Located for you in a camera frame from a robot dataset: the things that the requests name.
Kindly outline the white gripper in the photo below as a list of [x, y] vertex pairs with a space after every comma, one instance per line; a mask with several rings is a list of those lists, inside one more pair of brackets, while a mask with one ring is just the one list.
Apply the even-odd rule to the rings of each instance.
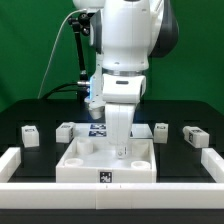
[[135, 109], [146, 90], [146, 77], [103, 75], [103, 100], [108, 141], [116, 145], [116, 157], [127, 156]]

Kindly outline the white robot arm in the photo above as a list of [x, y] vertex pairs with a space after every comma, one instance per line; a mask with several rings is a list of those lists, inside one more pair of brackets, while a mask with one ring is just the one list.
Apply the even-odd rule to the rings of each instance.
[[170, 0], [72, 0], [90, 18], [96, 71], [87, 97], [91, 116], [104, 117], [116, 156], [127, 155], [135, 109], [146, 90], [151, 57], [167, 55], [179, 27]]

